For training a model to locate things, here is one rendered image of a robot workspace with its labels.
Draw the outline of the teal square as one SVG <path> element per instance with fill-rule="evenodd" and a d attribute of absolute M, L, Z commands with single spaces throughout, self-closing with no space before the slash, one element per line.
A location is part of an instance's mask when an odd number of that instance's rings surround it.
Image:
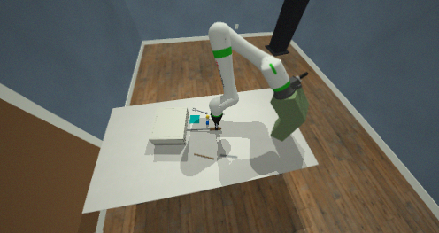
<path fill-rule="evenodd" d="M 189 123 L 199 123 L 200 115 L 190 115 Z"/>

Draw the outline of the small white cabinet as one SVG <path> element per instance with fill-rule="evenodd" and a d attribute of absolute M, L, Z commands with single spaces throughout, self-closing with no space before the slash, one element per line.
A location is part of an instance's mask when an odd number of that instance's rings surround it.
<path fill-rule="evenodd" d="M 185 144 L 188 118 L 188 107 L 157 107 L 149 140 L 154 145 Z"/>

